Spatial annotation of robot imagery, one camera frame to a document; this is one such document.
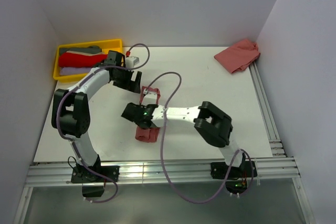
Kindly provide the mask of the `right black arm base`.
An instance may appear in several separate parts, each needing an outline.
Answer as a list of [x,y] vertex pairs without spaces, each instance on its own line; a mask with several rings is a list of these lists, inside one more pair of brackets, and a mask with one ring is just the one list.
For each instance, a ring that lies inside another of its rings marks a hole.
[[[224,180],[228,170],[225,162],[211,163],[212,179]],[[232,194],[241,194],[248,188],[248,181],[251,177],[258,176],[255,162],[252,161],[252,167],[249,162],[244,162],[240,167],[232,167],[225,183],[226,189]]]

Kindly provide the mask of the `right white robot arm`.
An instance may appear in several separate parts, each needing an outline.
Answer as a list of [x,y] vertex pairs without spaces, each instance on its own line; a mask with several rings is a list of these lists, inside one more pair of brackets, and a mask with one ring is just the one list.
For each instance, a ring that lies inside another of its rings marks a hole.
[[219,148],[230,175],[237,177],[245,171],[246,155],[233,137],[232,118],[211,102],[188,108],[128,103],[121,116],[142,129],[193,127],[207,144]]

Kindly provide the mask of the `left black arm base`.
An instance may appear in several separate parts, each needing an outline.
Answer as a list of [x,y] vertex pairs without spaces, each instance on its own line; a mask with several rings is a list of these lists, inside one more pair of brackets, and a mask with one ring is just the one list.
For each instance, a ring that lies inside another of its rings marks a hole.
[[[98,168],[97,173],[117,182],[119,166],[102,166]],[[107,179],[89,172],[83,166],[76,166],[76,168],[73,169],[70,181],[72,184],[81,184],[82,195],[93,199],[103,195],[106,183],[108,182]]]

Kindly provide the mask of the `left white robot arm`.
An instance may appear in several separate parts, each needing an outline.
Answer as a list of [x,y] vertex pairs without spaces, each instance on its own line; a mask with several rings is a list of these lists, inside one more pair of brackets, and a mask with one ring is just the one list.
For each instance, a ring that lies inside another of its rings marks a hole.
[[101,178],[102,168],[88,134],[91,122],[89,101],[108,83],[140,93],[142,73],[134,72],[139,67],[137,57],[110,50],[107,58],[91,68],[78,83],[67,89],[57,89],[54,93],[51,124],[71,144],[77,172],[83,173],[91,182]]

